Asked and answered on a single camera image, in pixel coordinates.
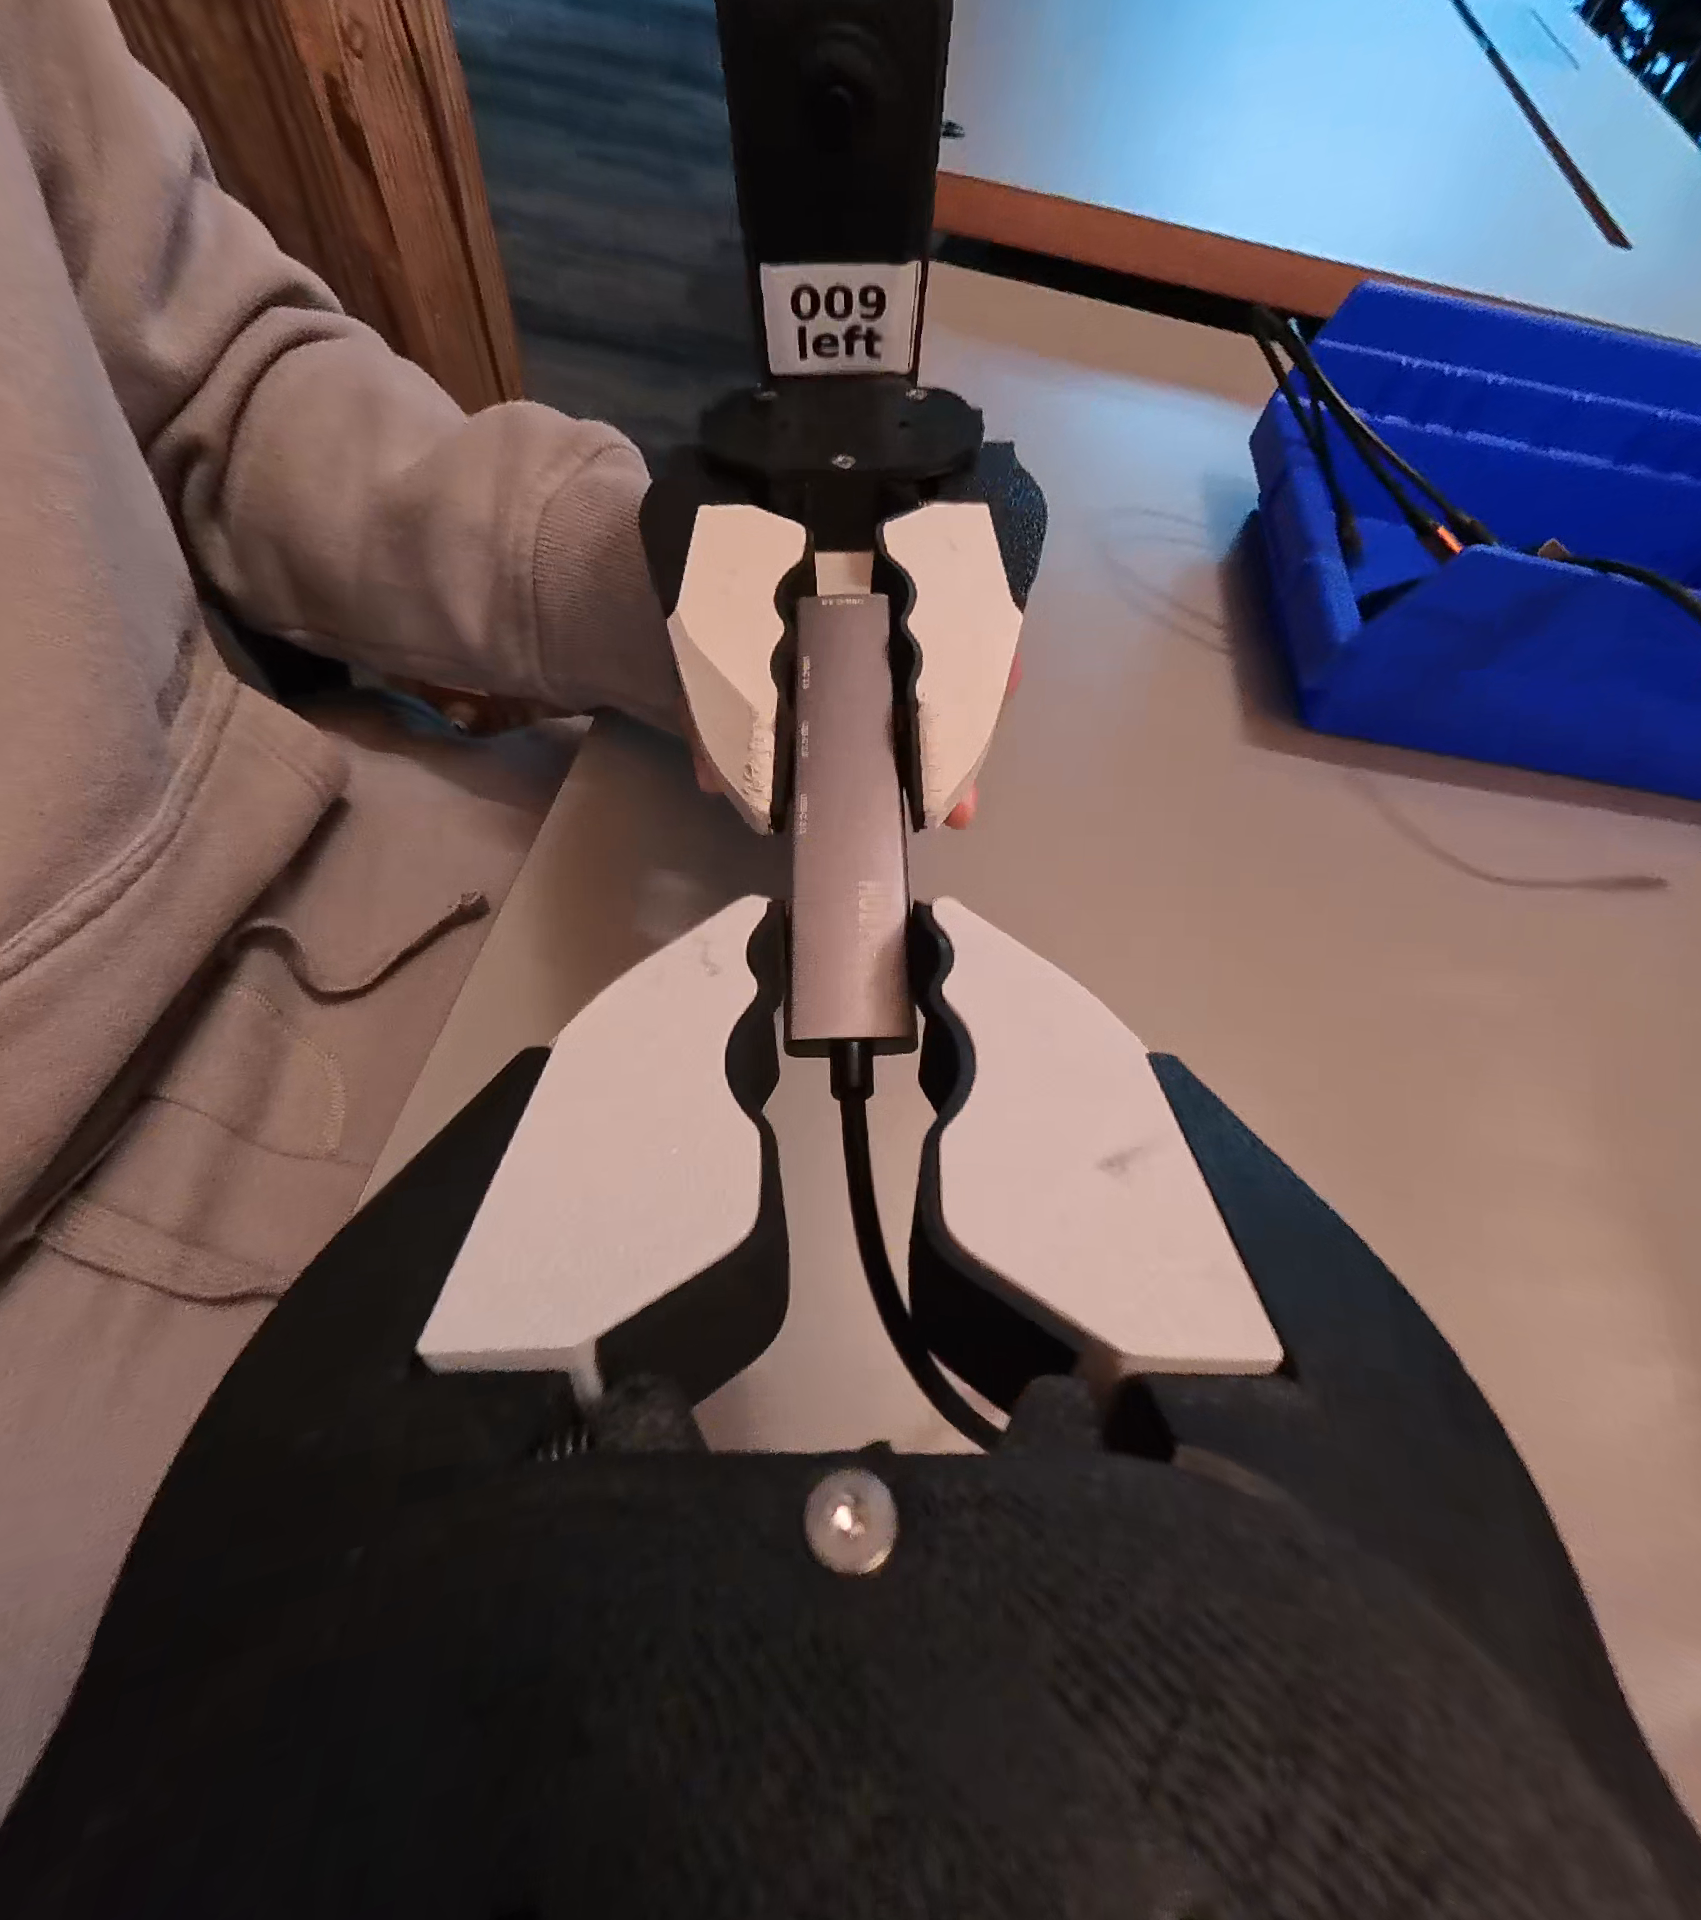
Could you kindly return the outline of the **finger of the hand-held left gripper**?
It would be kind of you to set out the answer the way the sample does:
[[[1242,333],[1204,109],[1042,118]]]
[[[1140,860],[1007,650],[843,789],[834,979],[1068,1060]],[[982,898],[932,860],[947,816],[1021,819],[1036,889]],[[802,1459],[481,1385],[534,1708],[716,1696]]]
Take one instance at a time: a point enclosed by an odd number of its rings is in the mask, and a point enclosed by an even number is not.
[[[699,749],[759,836],[775,833],[780,595],[808,557],[800,522],[746,501],[703,501],[669,615]]]
[[[1015,599],[996,522],[981,501],[927,501],[882,526],[901,577],[902,745],[910,816],[943,826],[972,788],[1019,655]]]

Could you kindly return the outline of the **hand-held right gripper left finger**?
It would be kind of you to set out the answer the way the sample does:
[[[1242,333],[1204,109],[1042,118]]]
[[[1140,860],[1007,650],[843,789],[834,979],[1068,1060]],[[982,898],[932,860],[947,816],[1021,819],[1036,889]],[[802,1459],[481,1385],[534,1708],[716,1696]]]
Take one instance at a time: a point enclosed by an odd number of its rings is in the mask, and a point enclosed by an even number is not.
[[[783,1330],[790,1250],[766,1102],[785,909],[746,894],[558,1031],[416,1341],[435,1374],[549,1374],[582,1406],[696,1406]]]

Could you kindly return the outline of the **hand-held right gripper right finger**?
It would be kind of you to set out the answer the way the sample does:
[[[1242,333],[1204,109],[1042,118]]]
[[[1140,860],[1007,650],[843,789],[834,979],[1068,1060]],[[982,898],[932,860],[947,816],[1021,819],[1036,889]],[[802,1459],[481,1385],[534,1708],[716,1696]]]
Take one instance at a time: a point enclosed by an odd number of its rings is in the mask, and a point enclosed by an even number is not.
[[[930,1106],[912,1320],[1008,1411],[1040,1378],[1261,1379],[1278,1331],[1166,1093],[1099,995],[950,895],[912,909]]]

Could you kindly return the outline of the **grey USB hub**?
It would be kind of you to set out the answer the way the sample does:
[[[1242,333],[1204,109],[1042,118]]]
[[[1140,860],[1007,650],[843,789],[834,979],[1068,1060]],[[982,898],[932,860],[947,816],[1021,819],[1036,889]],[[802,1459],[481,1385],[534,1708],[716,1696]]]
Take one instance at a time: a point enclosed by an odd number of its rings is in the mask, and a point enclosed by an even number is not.
[[[910,827],[882,595],[799,602],[793,692],[786,1050],[910,1050]]]

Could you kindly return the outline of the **blue plastic bin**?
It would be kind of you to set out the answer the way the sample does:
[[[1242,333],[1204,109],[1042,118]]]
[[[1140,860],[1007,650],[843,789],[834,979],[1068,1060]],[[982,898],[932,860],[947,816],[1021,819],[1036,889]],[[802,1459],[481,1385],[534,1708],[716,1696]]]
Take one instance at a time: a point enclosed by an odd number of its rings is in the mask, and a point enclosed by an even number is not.
[[[1250,433],[1252,527],[1301,721],[1701,804],[1701,628],[1532,553],[1554,537],[1701,595],[1701,345],[1376,280],[1311,345],[1495,543],[1437,563],[1333,438],[1365,540],[1345,566],[1275,396]]]

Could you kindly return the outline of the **grey desk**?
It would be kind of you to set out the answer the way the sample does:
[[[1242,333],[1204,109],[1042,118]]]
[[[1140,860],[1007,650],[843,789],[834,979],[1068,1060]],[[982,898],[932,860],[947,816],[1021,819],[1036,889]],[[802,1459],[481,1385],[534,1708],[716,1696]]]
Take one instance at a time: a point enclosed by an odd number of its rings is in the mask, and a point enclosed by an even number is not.
[[[1701,808],[1294,726],[1247,337],[943,262],[922,368],[1051,526],[981,818],[914,889],[1181,1057],[1418,1297],[1701,1825]]]

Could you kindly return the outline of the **person's left hand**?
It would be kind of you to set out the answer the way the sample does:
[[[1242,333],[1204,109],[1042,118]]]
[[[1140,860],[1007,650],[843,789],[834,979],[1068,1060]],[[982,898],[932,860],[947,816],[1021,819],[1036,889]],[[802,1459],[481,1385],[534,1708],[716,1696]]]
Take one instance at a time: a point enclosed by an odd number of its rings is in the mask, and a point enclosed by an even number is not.
[[[696,788],[715,799],[730,799],[733,794],[727,782],[721,777],[715,760],[706,754],[705,745],[699,739],[688,742],[690,767],[696,782]],[[979,810],[979,779],[970,779],[967,788],[952,801],[950,810],[938,821],[950,829],[967,829]]]

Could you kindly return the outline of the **wood-edged grey table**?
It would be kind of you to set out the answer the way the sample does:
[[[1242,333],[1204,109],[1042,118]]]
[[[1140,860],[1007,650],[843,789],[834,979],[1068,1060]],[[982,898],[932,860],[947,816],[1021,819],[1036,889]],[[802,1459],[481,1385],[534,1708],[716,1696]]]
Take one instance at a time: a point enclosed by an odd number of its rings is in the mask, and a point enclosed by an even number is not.
[[[1363,280],[1701,345],[1701,150],[1554,4],[972,1],[947,234],[1328,316]]]

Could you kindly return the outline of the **person in grey hoodie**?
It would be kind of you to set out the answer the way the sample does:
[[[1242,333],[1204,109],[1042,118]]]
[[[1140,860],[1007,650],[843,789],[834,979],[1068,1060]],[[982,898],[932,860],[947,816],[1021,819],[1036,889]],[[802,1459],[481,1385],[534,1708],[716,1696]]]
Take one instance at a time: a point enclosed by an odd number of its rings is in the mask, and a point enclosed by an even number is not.
[[[189,559],[122,368],[195,181],[235,202],[106,4],[0,4],[0,1822],[539,826],[504,756],[225,646],[273,633]]]

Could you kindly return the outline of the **wooden post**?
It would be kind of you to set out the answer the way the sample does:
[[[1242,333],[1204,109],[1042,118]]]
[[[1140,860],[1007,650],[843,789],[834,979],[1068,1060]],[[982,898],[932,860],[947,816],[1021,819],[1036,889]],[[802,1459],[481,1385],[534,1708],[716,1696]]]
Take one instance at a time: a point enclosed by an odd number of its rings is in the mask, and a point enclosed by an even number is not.
[[[113,1],[216,178],[469,411],[524,396],[442,1]]]

